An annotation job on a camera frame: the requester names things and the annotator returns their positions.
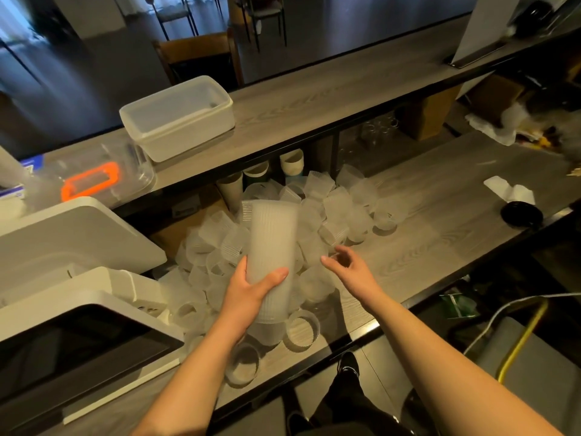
floor tile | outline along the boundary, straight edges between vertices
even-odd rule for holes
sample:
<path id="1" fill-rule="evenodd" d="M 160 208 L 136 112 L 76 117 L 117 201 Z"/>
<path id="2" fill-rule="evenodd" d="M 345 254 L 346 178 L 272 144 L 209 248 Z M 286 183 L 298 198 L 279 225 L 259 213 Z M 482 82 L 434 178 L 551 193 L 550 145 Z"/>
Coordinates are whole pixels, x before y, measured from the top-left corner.
<path id="1" fill-rule="evenodd" d="M 397 359 L 388 339 L 382 335 L 361 349 L 395 408 L 395 416 L 401 417 L 402 406 L 412 385 Z"/>
<path id="2" fill-rule="evenodd" d="M 278 397 L 217 433 L 219 436 L 286 436 L 285 409 Z"/>
<path id="3" fill-rule="evenodd" d="M 355 354 L 359 364 L 359 382 L 361 383 L 361 388 L 365 395 L 380 410 L 394 414 L 395 407 L 382 387 L 379 378 L 375 374 L 363 351 L 358 349 L 353 353 Z M 310 418 L 317 410 L 317 407 L 329 390 L 336 374 L 337 365 L 334 364 L 294 388 L 303 413 L 307 418 Z M 323 407 L 323 410 L 318 410 L 318 418 L 321 417 L 320 413 L 323 413 L 324 418 L 330 420 L 330 411 L 325 407 Z M 326 423 L 326 421 L 327 419 L 323 419 L 321 423 Z"/>

chair seat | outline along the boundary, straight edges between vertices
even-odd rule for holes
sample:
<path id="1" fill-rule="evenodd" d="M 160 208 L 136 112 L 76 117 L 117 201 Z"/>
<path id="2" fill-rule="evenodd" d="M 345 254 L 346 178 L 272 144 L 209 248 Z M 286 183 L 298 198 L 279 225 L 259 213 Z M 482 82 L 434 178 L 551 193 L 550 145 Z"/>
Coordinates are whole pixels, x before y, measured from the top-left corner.
<path id="1" fill-rule="evenodd" d="M 276 15 L 280 13 L 281 10 L 282 5 L 280 4 L 280 2 L 278 2 L 277 0 L 273 0 L 272 3 L 270 3 L 268 6 L 264 8 L 255 9 L 254 12 L 249 10 L 248 14 L 254 18 L 264 18 L 269 17 L 270 15 Z"/>
<path id="2" fill-rule="evenodd" d="M 173 21 L 188 16 L 188 10 L 181 5 L 162 7 L 157 10 L 158 18 L 163 21 Z"/>

curtain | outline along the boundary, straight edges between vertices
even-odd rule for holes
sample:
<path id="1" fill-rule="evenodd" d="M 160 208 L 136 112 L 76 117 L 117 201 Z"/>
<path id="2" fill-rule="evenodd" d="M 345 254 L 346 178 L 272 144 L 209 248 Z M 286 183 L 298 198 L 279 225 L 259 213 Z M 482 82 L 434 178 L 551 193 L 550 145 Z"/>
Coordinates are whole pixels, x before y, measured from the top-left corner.
<path id="1" fill-rule="evenodd" d="M 33 36 L 27 9 L 18 0 L 0 0 L 0 38 L 10 43 Z"/>
<path id="2" fill-rule="evenodd" d="M 145 0 L 115 0 L 123 15 L 133 15 L 139 13 L 146 13 L 153 10 L 153 8 L 145 2 Z M 159 9 L 165 6 L 180 5 L 181 0 L 155 0 L 155 7 Z"/>

black pants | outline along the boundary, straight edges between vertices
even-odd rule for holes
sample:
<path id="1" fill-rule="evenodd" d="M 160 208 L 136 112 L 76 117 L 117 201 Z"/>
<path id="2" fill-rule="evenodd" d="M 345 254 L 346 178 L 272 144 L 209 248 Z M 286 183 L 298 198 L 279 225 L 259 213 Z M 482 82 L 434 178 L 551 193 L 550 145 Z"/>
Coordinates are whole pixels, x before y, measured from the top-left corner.
<path id="1" fill-rule="evenodd" d="M 368 427 L 377 436 L 413 434 L 402 427 L 392 415 L 379 410 L 365 396 L 359 378 L 351 370 L 337 374 L 323 402 L 330 407 L 333 424 L 357 422 Z"/>

shoe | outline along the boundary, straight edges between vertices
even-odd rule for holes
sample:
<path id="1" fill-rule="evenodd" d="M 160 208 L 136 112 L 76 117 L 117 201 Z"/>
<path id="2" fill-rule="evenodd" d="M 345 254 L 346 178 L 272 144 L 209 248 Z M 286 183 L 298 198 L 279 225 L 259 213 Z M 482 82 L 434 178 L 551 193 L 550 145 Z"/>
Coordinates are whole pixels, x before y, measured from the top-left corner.
<path id="1" fill-rule="evenodd" d="M 315 427 L 300 412 L 292 411 L 287 417 L 287 433 L 291 436 Z"/>
<path id="2" fill-rule="evenodd" d="M 359 378 L 359 364 L 357 364 L 357 358 L 355 358 L 353 352 L 345 352 L 341 355 L 337 366 L 337 373 L 341 373 L 344 370 L 351 370 Z"/>

